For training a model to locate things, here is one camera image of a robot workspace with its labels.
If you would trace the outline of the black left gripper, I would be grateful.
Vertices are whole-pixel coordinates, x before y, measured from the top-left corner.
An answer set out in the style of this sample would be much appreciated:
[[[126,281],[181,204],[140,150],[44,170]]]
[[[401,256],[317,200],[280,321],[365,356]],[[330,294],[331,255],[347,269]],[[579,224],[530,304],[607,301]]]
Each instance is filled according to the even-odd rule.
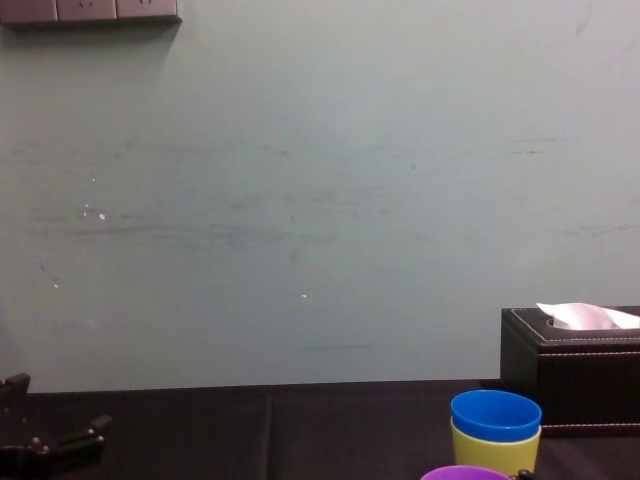
[[[1,439],[17,440],[28,423],[27,394],[31,376],[18,373],[1,381]],[[56,463],[99,460],[112,417],[102,415],[88,426],[62,436],[36,434],[30,444],[1,447],[1,477],[48,479]]]

